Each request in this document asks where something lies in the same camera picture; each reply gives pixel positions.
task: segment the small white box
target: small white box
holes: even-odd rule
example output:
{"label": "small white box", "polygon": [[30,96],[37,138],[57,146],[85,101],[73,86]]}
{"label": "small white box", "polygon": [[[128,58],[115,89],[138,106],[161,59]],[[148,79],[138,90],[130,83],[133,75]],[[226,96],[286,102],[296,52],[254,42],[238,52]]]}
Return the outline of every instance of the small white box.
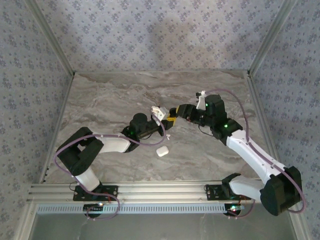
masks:
{"label": "small white box", "polygon": [[167,146],[162,146],[156,150],[156,154],[158,154],[159,157],[167,155],[168,153],[169,149],[167,148]]}

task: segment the marble surface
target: marble surface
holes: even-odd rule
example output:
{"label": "marble surface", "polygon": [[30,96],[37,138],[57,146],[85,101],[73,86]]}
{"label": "marble surface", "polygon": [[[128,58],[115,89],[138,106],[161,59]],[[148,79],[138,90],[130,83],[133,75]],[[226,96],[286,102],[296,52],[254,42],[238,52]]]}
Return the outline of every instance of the marble surface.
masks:
{"label": "marble surface", "polygon": [[[195,92],[213,88],[236,93],[248,115],[250,136],[266,149],[242,71],[76,74],[55,149],[80,127],[117,134],[136,113],[149,116],[150,107],[154,105],[170,109],[185,103],[196,104]],[[228,116],[245,126],[236,100],[228,93],[220,95]],[[102,182],[221,180],[235,172],[257,177],[241,157],[220,141],[201,133],[195,124],[178,118],[167,133],[171,135],[170,140],[159,146],[139,146],[131,153],[101,153],[91,165],[92,169]],[[155,143],[160,139],[160,135],[154,133],[143,142]],[[167,146],[169,153],[159,157],[156,149],[160,146]],[[46,183],[73,181],[53,162],[49,164],[45,180]]]}

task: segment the robotic arm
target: robotic arm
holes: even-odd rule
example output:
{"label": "robotic arm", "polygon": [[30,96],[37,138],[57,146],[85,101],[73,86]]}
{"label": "robotic arm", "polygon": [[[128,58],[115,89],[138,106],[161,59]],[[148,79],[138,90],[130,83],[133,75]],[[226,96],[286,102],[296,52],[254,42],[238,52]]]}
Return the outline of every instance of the robotic arm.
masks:
{"label": "robotic arm", "polygon": [[[170,109],[169,112],[164,107],[152,107],[153,115],[149,121],[145,114],[137,113],[130,124],[118,135],[127,137],[126,139],[102,136],[83,139],[78,144],[73,144],[63,150],[58,157],[88,191],[98,193],[102,184],[90,165],[99,153],[129,153],[138,146],[137,143],[130,140],[140,142],[140,139],[155,132],[163,136],[163,128],[165,130],[172,128],[176,118],[181,117],[199,126],[210,127],[213,137],[239,154],[261,178],[261,181],[257,181],[241,176],[239,173],[231,174],[222,180],[222,189],[227,198],[242,195],[261,201],[266,210],[274,216],[298,203],[301,200],[300,194],[282,172],[288,174],[301,188],[300,172],[294,166],[286,168],[263,151],[252,139],[249,138],[247,141],[246,131],[242,126],[227,117],[225,104],[219,95],[206,96],[203,91],[197,93],[196,96],[199,99],[197,106],[182,104]],[[92,134],[89,128],[82,127],[59,149],[78,138]],[[85,148],[81,151],[78,145]],[[252,146],[272,164],[266,163],[266,160],[254,151]]]}

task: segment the gray marble tabletop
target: gray marble tabletop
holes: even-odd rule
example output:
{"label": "gray marble tabletop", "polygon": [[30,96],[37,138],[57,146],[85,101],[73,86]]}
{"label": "gray marble tabletop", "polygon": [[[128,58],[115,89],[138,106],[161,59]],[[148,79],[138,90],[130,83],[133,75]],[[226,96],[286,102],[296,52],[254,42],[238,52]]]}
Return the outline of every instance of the gray marble tabletop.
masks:
{"label": "gray marble tabletop", "polygon": [[[101,134],[118,134],[136,113],[149,116],[151,106],[167,109],[196,104],[195,93],[225,88],[242,101],[249,119],[250,136],[266,149],[242,71],[126,72],[76,74],[63,113],[55,151],[79,128],[86,126]],[[228,93],[219,93],[230,118],[245,126],[241,109]],[[92,169],[102,182],[221,180],[232,173],[257,175],[231,149],[198,126],[178,118],[168,132],[170,140],[159,146],[139,146],[131,153],[101,153]],[[161,139],[154,133],[145,143]],[[167,146],[163,157],[157,148]],[[51,161],[46,183],[70,183],[72,178]]]}

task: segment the floral wallpaper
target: floral wallpaper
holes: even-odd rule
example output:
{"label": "floral wallpaper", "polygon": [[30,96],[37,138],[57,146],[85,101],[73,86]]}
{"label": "floral wallpaper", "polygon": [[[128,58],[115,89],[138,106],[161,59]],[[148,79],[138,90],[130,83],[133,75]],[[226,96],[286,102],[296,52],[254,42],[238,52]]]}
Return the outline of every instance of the floral wallpaper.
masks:
{"label": "floral wallpaper", "polygon": [[302,173],[306,216],[320,240],[320,2],[301,0],[254,76],[276,147]]}
{"label": "floral wallpaper", "polygon": [[36,0],[75,72],[248,69],[282,0]]}
{"label": "floral wallpaper", "polygon": [[37,183],[67,75],[25,2],[0,1],[0,239],[13,238]]}

